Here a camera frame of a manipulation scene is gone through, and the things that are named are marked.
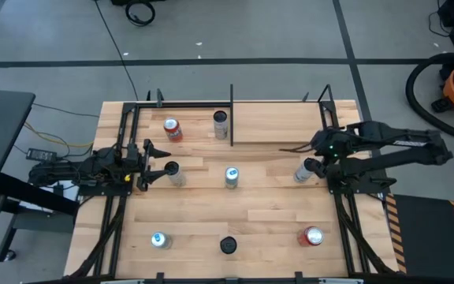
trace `can lid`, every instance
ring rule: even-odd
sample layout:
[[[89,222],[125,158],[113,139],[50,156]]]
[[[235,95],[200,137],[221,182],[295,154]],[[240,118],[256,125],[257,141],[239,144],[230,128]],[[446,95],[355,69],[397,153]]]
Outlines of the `can lid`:
[[[151,236],[151,244],[156,247],[161,247],[166,242],[165,234],[157,232]]]
[[[239,171],[234,167],[227,168],[227,170],[225,171],[225,178],[228,179],[236,179],[238,175]]]
[[[213,114],[213,119],[216,122],[224,122],[227,120],[227,114],[223,110],[219,110]]]
[[[311,227],[306,233],[306,237],[313,245],[320,245],[323,241],[323,232],[317,227]]]
[[[178,121],[174,118],[167,118],[166,121],[164,121],[165,129],[174,129],[177,126],[178,126]]]
[[[178,170],[180,169],[180,166],[178,165],[178,163],[174,162],[174,161],[171,161],[171,162],[168,162],[165,166],[164,166],[164,170],[166,170],[166,173],[168,175],[174,175],[178,172]]]
[[[237,242],[233,237],[226,237],[220,241],[220,249],[224,254],[231,254],[237,249]]]
[[[311,158],[306,158],[304,160],[304,167],[306,168],[306,170],[309,170],[309,171],[313,171],[313,159]]]

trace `red soda can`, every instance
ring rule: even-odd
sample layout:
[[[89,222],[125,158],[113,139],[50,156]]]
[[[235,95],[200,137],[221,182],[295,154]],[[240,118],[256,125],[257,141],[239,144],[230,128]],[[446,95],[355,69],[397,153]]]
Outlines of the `red soda can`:
[[[320,245],[323,241],[323,232],[315,226],[310,226],[297,234],[297,241],[301,246]]]
[[[164,121],[164,130],[171,142],[180,142],[183,139],[180,123],[176,118],[166,118],[166,121]]]

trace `black panel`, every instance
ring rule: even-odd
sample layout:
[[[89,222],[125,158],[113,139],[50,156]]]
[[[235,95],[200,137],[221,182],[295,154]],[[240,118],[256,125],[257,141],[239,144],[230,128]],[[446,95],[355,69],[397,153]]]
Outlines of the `black panel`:
[[[407,274],[454,278],[454,210],[447,200],[395,195]]]

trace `vacuum hose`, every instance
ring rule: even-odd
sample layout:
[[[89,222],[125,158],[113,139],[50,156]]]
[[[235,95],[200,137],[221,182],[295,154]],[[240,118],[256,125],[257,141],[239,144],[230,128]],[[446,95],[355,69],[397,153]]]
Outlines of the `vacuum hose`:
[[[406,82],[406,97],[409,106],[418,114],[421,118],[428,121],[431,125],[439,128],[440,130],[444,131],[445,133],[454,136],[454,127],[451,125],[444,123],[442,120],[434,117],[431,113],[426,111],[422,105],[418,103],[415,98],[415,81],[418,75],[428,66],[432,64],[448,64],[454,63],[454,53],[447,53],[447,54],[438,54],[434,55],[428,60],[424,61],[423,63],[416,66],[416,68],[411,72],[409,78]]]

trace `black cable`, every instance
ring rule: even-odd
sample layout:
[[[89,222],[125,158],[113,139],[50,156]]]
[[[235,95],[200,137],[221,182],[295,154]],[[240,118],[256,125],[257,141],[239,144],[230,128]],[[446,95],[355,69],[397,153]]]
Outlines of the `black cable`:
[[[28,153],[22,149],[20,149],[18,146],[13,145],[18,151],[21,151],[24,155],[28,155]]]
[[[89,153],[91,152],[93,146],[94,146],[94,144],[91,145],[91,146],[90,146],[84,153],[82,153],[82,154],[71,154],[71,155],[66,155],[66,156],[61,157],[61,159],[68,158],[68,157],[82,157],[82,156],[85,156],[85,155],[87,155],[87,154],[89,154]]]
[[[143,21],[143,20],[139,19],[137,15],[135,15],[135,14],[130,12],[131,7],[134,6],[134,5],[138,5],[138,4],[144,5],[148,9],[150,9],[151,16],[150,16],[150,19],[148,21]],[[144,26],[149,25],[151,22],[154,21],[154,19],[155,19],[155,9],[152,6],[152,4],[150,4],[150,2],[147,1],[147,0],[132,0],[125,7],[125,16],[129,20],[129,22],[131,24],[134,24],[136,27],[144,27]]]
[[[98,115],[93,115],[93,114],[78,114],[78,113],[74,113],[74,112],[72,112],[72,111],[61,110],[61,109],[59,109],[59,108],[57,108],[57,107],[44,106],[44,105],[39,104],[39,103],[33,103],[33,105],[38,106],[38,107],[44,107],[44,108],[51,109],[51,110],[61,111],[61,112],[63,112],[63,113],[67,113],[67,114],[73,114],[73,115],[84,116],[84,117],[99,118]]]
[[[441,21],[441,18],[439,17],[439,25],[441,26],[441,30],[443,32],[445,32],[446,34],[441,34],[439,32],[436,32],[432,29],[432,20],[430,19],[432,17],[432,15],[434,14],[437,14],[437,12],[439,11],[439,8],[441,8],[441,3],[439,2],[439,0],[437,0],[437,11],[435,12],[432,12],[429,14],[429,31],[432,32],[434,35],[438,35],[438,36],[442,36],[442,37],[450,37],[451,36],[451,32],[448,32],[445,30],[444,26],[442,25],[442,21]]]
[[[54,134],[50,134],[50,133],[44,133],[44,132],[37,132],[37,133],[55,137],[55,138],[59,139],[60,141],[62,141],[65,144],[65,146],[68,148],[68,153],[66,153],[66,155],[63,155],[62,157],[58,157],[58,159],[63,159],[64,157],[67,157],[69,155],[69,153],[71,152],[71,148],[69,148],[68,143],[64,139],[62,139],[61,137],[59,137],[57,135],[54,135]]]
[[[120,49],[118,49],[118,45],[115,42],[114,36],[111,34],[110,28],[108,28],[108,24],[106,23],[106,20],[104,19],[104,16],[102,15],[98,2],[96,0],[94,0],[94,3],[95,3],[95,6],[98,8],[99,16],[101,16],[102,22],[104,23],[104,26],[106,27],[106,30],[108,31],[108,34],[110,34],[111,41],[113,42],[115,48],[117,49],[118,57],[120,58],[120,60],[122,62],[122,66],[124,66],[125,73],[127,73],[127,78],[131,82],[132,90],[134,91],[134,96],[136,97],[136,101],[139,101],[140,98],[138,97],[138,92],[136,91],[136,87],[134,87],[134,82],[132,82],[131,75],[129,74],[129,71],[127,70],[127,66],[125,65],[124,59],[122,58],[122,53],[120,52]]]

